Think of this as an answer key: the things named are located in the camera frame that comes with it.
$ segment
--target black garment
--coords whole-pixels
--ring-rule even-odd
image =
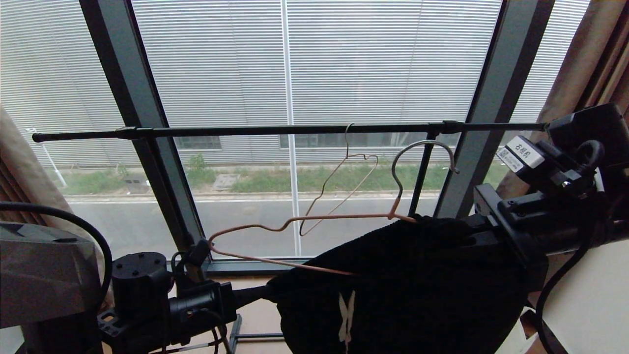
[[[277,303],[293,353],[345,353],[341,307],[349,307],[352,293],[349,353],[498,349],[526,301],[523,272],[508,251],[500,262],[450,258],[471,233],[467,224],[415,219],[417,224],[394,222],[306,263],[359,277],[295,268],[268,282],[265,298]]]

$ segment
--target beige curtain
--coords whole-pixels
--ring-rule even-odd
[[[628,35],[629,1],[591,1],[537,122],[607,102],[616,103],[628,120]],[[544,138],[543,132],[531,136],[534,142]],[[496,190],[512,198],[526,194],[528,185],[509,172]]]
[[[57,186],[35,156],[11,117],[0,106],[0,199],[13,202],[28,202],[72,212]],[[93,239],[80,227],[71,222],[47,215],[24,212],[0,212],[0,219],[50,226],[65,230],[86,239]],[[103,276],[104,258],[97,247],[99,273]],[[113,303],[110,295],[106,301]]]

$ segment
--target hanger hook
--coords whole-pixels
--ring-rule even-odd
[[[347,132],[350,130],[350,127],[353,125],[353,123],[349,123],[347,125],[347,128],[345,128],[345,158],[348,158],[350,156],[350,142],[349,140],[347,140]]]
[[[393,175],[393,179],[395,180],[395,183],[398,184],[398,199],[402,198],[402,192],[403,192],[403,187],[402,187],[402,182],[399,181],[398,175],[395,172],[395,167],[398,164],[398,160],[399,158],[406,152],[409,151],[410,149],[416,147],[416,146],[420,146],[420,145],[426,145],[426,144],[433,144],[433,145],[439,145],[442,148],[446,149],[446,151],[448,152],[448,155],[450,156],[450,170],[454,173],[459,173],[460,171],[456,168],[456,165],[454,163],[454,152],[452,152],[452,149],[444,144],[443,142],[440,141],[436,141],[436,140],[420,140],[418,142],[414,142],[412,144],[410,144],[409,146],[405,147],[404,149],[402,149],[400,152],[398,152],[398,154],[395,156],[395,158],[393,159],[393,163],[391,164],[391,174]]]

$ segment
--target building window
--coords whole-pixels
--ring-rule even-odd
[[[345,134],[297,134],[295,147],[345,147]],[[349,133],[347,141],[351,147],[396,147],[406,146],[426,138],[426,133]],[[279,145],[288,148],[288,135],[280,135]]]
[[[175,145],[179,150],[220,150],[220,137],[176,137]]]

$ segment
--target white label sticker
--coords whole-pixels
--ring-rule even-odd
[[[506,147],[503,147],[500,151],[498,151],[498,158],[502,162],[504,162],[504,164],[507,165],[507,167],[509,167],[509,169],[512,170],[514,173],[518,172],[524,167],[520,160],[515,157],[515,155],[512,154],[511,151],[507,150]]]
[[[525,164],[531,168],[536,168],[544,158],[529,143],[525,142],[521,137],[515,137],[507,146],[516,154]]]

